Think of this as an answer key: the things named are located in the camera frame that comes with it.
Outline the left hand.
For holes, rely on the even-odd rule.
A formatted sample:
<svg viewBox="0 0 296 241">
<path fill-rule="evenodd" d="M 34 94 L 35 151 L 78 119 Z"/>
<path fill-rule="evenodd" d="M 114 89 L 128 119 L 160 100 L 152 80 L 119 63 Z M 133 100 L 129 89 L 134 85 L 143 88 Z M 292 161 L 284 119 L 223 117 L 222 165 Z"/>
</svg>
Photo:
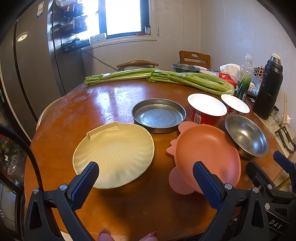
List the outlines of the left hand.
<svg viewBox="0 0 296 241">
<path fill-rule="evenodd" d="M 112 235 L 111 231 L 103 228 L 98 234 L 97 241 L 115 241 L 115 240 L 132 240 L 124 235 Z M 157 232 L 151 232 L 139 239 L 139 241 L 158 241 Z"/>
</svg>

